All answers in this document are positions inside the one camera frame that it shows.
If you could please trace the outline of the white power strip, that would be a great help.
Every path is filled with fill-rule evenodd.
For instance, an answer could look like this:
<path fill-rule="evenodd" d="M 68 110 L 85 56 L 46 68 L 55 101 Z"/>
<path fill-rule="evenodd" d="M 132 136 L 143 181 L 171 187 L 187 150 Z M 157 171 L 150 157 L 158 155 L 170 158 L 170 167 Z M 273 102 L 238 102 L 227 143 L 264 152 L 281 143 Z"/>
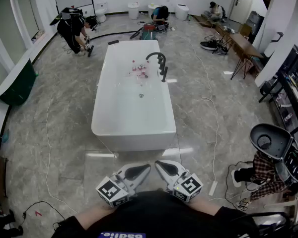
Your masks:
<path fill-rule="evenodd" d="M 217 180 L 214 180 L 212 182 L 211 188 L 210 188 L 209 193 L 208 193 L 209 196 L 213 196 L 213 194 L 214 194 L 214 192 L 216 190 L 217 184 L 218 184 L 218 181 Z"/>

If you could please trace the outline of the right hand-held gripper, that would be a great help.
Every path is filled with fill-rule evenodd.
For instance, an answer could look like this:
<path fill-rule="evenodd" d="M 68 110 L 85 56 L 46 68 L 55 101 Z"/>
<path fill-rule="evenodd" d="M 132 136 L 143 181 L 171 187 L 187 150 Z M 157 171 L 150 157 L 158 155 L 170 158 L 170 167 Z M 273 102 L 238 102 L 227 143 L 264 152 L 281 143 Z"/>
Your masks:
<path fill-rule="evenodd" d="M 181 201 L 189 202 L 201 192 L 203 183 L 196 174 L 190 173 L 179 162 L 157 160 L 155 168 L 162 180 L 166 182 L 167 190 Z"/>

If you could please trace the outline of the white toilet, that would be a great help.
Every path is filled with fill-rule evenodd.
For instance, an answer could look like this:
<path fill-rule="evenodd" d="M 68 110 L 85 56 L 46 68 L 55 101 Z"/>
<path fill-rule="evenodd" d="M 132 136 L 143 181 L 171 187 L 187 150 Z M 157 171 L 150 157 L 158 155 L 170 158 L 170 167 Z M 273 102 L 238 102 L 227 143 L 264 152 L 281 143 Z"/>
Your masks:
<path fill-rule="evenodd" d="M 105 22 L 106 20 L 106 16 L 105 13 L 108 9 L 108 3 L 107 2 L 102 2 L 102 3 L 98 3 L 96 6 L 96 10 L 95 10 L 95 15 L 97 17 L 97 21 L 100 23 Z"/>
<path fill-rule="evenodd" d="M 139 2 L 128 3 L 128 15 L 131 20 L 136 20 L 139 16 Z"/>
<path fill-rule="evenodd" d="M 157 5 L 157 4 L 149 4 L 148 5 L 148 16 L 149 18 L 151 18 L 151 15 L 153 14 L 153 11 L 157 8 L 157 7 L 160 7 L 160 5 Z"/>
<path fill-rule="evenodd" d="M 175 16 L 177 19 L 185 21 L 187 19 L 188 12 L 189 12 L 188 6 L 186 6 L 184 4 L 176 5 Z"/>

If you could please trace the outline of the person's left forearm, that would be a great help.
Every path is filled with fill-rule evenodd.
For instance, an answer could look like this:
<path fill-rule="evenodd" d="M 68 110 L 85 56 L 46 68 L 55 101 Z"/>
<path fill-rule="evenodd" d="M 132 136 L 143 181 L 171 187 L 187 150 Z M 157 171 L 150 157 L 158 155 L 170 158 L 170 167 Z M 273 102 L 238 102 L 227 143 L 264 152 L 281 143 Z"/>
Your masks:
<path fill-rule="evenodd" d="M 115 208 L 111 208 L 105 203 L 100 203 L 76 214 L 75 217 L 84 229 L 88 229 L 92 224 L 114 211 Z"/>

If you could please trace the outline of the wooden floor platform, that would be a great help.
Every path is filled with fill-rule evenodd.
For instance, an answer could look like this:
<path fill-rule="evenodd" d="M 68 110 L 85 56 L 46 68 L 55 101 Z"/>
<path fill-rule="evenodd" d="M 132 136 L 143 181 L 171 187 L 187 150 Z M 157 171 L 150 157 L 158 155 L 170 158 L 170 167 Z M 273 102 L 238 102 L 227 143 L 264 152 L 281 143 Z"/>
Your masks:
<path fill-rule="evenodd" d="M 205 15 L 193 15 L 191 14 L 192 18 L 197 21 L 198 24 L 200 24 L 202 27 L 207 28 L 216 28 L 217 26 L 220 26 L 223 24 L 221 21 L 212 21 L 205 17 Z"/>

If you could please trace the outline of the person's right forearm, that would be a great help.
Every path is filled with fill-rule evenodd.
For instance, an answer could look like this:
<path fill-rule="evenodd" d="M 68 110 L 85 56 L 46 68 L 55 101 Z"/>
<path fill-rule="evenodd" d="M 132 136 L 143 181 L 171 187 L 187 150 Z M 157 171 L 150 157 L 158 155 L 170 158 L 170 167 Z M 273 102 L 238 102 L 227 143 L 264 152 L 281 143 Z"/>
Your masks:
<path fill-rule="evenodd" d="M 200 196 L 195 197 L 187 204 L 191 209 L 211 215 L 220 216 L 224 212 L 227 212 L 229 208 L 218 206 L 213 202 L 206 200 Z"/>

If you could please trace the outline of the white bathtub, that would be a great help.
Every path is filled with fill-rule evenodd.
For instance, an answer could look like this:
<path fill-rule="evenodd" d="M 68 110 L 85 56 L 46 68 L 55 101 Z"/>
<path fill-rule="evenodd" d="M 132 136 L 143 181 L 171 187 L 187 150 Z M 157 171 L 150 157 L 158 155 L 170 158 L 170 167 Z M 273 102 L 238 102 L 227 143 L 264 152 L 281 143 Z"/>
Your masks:
<path fill-rule="evenodd" d="M 122 41 L 107 48 L 91 130 L 110 151 L 165 150 L 176 135 L 168 84 L 161 81 L 157 55 L 148 60 L 144 86 L 127 77 L 132 60 L 144 61 L 159 51 L 157 40 Z"/>

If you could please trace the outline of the dark green bathtub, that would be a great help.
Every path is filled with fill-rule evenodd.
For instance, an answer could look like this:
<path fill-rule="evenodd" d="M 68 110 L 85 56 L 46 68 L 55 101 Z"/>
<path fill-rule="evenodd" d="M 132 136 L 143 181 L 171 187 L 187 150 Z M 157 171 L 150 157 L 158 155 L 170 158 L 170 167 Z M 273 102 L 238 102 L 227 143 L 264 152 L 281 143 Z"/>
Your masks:
<path fill-rule="evenodd" d="M 29 97 L 36 77 L 30 59 L 17 65 L 0 85 L 0 100 L 10 106 L 22 105 Z"/>

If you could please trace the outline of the wooden table with black legs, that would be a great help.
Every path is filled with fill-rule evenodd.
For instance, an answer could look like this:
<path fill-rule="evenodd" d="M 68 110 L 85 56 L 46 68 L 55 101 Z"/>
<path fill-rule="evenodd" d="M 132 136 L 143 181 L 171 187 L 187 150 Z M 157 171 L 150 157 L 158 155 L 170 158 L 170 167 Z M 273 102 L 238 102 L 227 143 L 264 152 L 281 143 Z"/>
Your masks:
<path fill-rule="evenodd" d="M 223 46 L 228 44 L 227 50 L 229 51 L 233 45 L 238 46 L 239 61 L 234 69 L 230 79 L 233 79 L 242 69 L 244 72 L 244 79 L 246 78 L 254 58 L 262 59 L 263 56 L 258 50 L 241 34 L 232 33 L 226 27 L 219 26 L 223 40 Z"/>

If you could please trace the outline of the round floor disc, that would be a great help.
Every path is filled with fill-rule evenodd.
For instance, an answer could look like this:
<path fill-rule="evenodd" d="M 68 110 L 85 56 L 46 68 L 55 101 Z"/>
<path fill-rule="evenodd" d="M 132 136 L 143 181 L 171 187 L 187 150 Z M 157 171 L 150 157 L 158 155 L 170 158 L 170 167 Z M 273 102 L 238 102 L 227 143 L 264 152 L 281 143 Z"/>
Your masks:
<path fill-rule="evenodd" d="M 202 49 L 212 51 L 219 55 L 226 55 L 228 53 L 228 49 L 217 40 L 203 41 L 200 43 L 200 46 Z"/>

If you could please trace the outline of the white door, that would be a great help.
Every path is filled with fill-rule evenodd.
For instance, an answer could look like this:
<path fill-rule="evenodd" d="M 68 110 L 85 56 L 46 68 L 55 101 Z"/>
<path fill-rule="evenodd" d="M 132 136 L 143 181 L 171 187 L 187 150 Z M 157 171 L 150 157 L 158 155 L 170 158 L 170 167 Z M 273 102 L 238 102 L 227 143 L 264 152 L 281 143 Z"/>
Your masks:
<path fill-rule="evenodd" d="M 248 18 L 253 0 L 233 0 L 229 19 L 244 24 Z"/>

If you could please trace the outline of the black shelf rack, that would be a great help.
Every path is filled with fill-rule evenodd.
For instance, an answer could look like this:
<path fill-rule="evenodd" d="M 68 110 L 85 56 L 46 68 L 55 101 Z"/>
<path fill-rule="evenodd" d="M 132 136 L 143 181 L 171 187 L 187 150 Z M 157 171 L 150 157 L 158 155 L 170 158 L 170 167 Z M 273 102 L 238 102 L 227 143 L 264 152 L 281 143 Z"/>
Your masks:
<path fill-rule="evenodd" d="M 294 45 L 273 78 L 260 88 L 259 103 L 265 98 L 275 105 L 279 123 L 295 135 L 298 132 L 298 46 Z"/>

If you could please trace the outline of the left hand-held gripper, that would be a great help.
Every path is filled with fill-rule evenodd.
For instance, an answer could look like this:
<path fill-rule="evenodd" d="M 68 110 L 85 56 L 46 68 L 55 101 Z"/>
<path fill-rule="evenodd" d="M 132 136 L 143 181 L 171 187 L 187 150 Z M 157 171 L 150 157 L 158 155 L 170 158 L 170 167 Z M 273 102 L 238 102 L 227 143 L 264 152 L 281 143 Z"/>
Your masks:
<path fill-rule="evenodd" d="M 136 195 L 137 188 L 147 178 L 150 169 L 150 164 L 124 165 L 118 173 L 106 176 L 96 187 L 96 191 L 110 207 L 118 207 Z"/>

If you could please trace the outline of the person's black t-shirt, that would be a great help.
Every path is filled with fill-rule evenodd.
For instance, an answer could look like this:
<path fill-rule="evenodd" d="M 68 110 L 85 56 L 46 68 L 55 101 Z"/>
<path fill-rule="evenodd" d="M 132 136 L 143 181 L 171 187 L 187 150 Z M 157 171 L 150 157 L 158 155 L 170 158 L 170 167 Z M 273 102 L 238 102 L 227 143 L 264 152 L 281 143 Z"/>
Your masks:
<path fill-rule="evenodd" d="M 211 216 L 158 189 L 139 193 L 88 229 L 71 216 L 51 238 L 259 238 L 259 229 L 241 211 Z"/>

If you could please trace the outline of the black curved faucet spout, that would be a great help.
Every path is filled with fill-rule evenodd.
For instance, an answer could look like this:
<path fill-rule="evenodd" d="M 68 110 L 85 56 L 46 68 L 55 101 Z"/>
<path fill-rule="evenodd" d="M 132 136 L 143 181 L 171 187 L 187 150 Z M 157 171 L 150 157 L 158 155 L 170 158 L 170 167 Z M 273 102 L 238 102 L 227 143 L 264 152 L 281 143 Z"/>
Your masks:
<path fill-rule="evenodd" d="M 158 57 L 162 57 L 162 58 L 163 58 L 162 62 L 160 62 L 160 63 L 163 63 L 163 68 L 160 69 L 161 71 L 163 71 L 164 68 L 165 68 L 166 57 L 165 57 L 165 55 L 162 54 L 161 52 L 153 52 L 153 53 L 150 53 L 149 55 L 147 55 L 146 60 L 149 60 L 150 57 L 155 56 L 155 55 L 157 55 L 157 58 L 158 58 Z"/>

